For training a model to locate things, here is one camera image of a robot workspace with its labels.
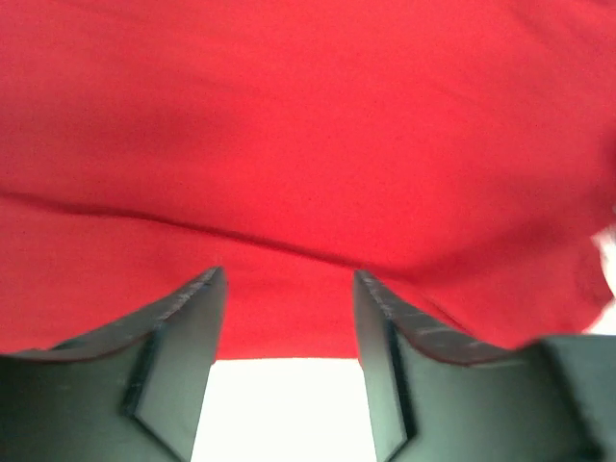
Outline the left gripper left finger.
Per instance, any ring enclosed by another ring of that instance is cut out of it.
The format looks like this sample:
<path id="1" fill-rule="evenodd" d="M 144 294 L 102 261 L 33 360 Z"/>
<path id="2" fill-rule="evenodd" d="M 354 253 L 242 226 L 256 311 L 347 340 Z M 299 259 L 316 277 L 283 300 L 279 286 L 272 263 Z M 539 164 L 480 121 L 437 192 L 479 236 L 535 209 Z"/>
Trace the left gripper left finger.
<path id="1" fill-rule="evenodd" d="M 1 358 L 5 461 L 188 461 L 216 359 L 222 269 L 47 350 Z"/>

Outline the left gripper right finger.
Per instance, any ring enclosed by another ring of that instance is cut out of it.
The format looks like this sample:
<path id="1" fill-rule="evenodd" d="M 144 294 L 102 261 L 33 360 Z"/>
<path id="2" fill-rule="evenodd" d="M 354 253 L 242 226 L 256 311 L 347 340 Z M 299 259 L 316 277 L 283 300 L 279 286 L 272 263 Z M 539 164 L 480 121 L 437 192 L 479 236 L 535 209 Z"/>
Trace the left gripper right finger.
<path id="1" fill-rule="evenodd" d="M 611 461 L 615 340 L 483 343 L 354 275 L 355 329 L 380 461 Z"/>

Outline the dark red t-shirt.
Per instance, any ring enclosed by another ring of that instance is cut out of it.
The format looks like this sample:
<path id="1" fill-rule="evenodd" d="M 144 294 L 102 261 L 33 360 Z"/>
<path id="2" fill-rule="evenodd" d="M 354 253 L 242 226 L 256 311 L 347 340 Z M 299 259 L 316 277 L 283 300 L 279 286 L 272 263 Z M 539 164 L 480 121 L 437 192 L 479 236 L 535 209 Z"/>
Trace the dark red t-shirt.
<path id="1" fill-rule="evenodd" d="M 1 348 L 228 278 L 224 358 L 351 357 L 351 276 L 513 347 L 610 299 L 611 1 L 5 1 Z"/>

